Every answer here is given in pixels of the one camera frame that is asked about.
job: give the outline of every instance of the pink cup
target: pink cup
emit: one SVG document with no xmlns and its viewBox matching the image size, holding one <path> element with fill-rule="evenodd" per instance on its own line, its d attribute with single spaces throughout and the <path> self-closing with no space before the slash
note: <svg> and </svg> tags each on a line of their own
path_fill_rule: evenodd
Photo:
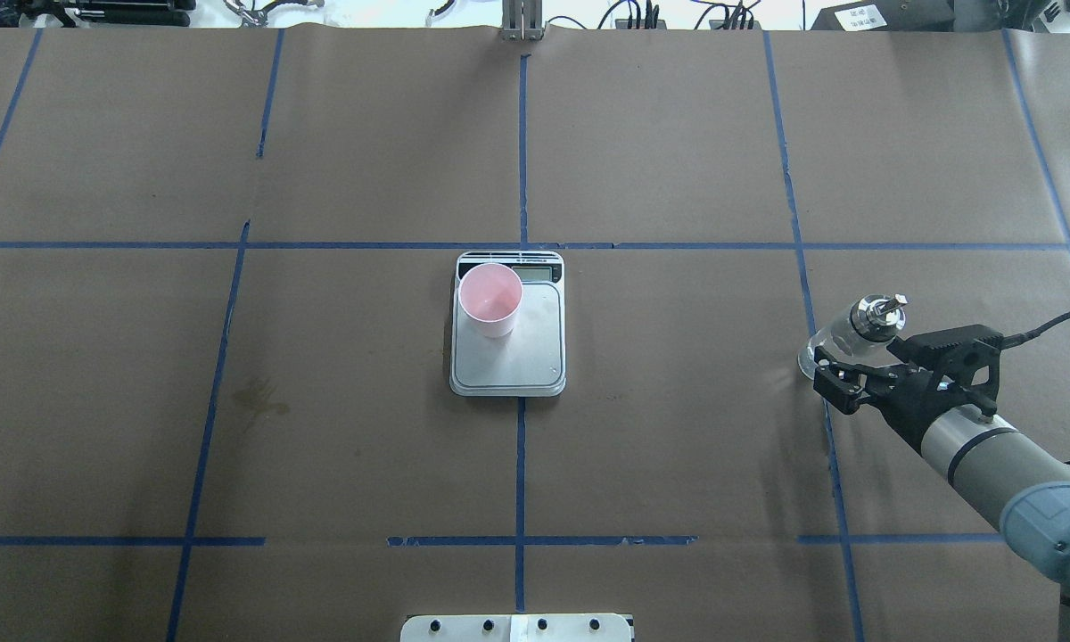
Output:
<svg viewBox="0 0 1070 642">
<path fill-rule="evenodd" d="M 460 280 L 460 308 L 485 337 L 506 336 L 516 326 L 523 281 L 506 264 L 482 263 Z"/>
</svg>

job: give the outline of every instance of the light blue joint cap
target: light blue joint cap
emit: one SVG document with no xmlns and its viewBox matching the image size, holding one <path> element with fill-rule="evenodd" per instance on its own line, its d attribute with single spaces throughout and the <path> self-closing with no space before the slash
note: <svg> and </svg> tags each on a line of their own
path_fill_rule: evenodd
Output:
<svg viewBox="0 0 1070 642">
<path fill-rule="evenodd" d="M 1070 483 L 1038 484 L 998 518 L 1007 545 L 1050 580 L 1070 585 Z"/>
</svg>

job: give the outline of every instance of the kitchen scale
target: kitchen scale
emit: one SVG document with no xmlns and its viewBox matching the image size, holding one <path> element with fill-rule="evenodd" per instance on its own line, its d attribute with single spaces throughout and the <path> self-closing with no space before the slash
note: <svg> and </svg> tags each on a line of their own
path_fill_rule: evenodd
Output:
<svg viewBox="0 0 1070 642">
<path fill-rule="evenodd" d="M 482 263 L 502 263 L 523 284 L 516 328 L 491 339 L 460 307 L 460 280 Z M 554 397 L 567 385 L 563 257 L 549 251 L 470 251 L 457 259 L 452 295 L 452 372 L 464 397 Z"/>
</svg>

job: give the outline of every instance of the water stain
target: water stain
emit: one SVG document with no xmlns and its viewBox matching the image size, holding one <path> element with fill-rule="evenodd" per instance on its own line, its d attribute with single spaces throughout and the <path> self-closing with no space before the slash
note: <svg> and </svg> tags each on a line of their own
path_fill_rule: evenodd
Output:
<svg viewBox="0 0 1070 642">
<path fill-rule="evenodd" d="M 236 403 L 242 410 L 247 410 L 250 412 L 249 421 L 246 426 L 242 428 L 242 432 L 248 431 L 253 428 L 255 424 L 258 423 L 258 418 L 262 415 L 286 415 L 289 414 L 290 404 L 282 402 L 271 401 L 274 397 L 274 392 L 277 389 L 275 383 L 271 383 L 270 379 L 258 379 L 255 377 L 250 379 L 249 383 L 238 392 L 234 392 L 232 397 L 233 402 Z"/>
</svg>

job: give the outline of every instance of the white bracket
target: white bracket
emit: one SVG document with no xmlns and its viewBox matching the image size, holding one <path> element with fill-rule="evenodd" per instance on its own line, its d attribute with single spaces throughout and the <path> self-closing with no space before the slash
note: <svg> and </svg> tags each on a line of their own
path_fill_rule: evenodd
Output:
<svg viewBox="0 0 1070 642">
<path fill-rule="evenodd" d="M 504 41 L 544 40 L 544 0 L 503 0 Z"/>
<path fill-rule="evenodd" d="M 635 642 L 635 626 L 616 613 L 413 616 L 400 642 Z"/>
</svg>

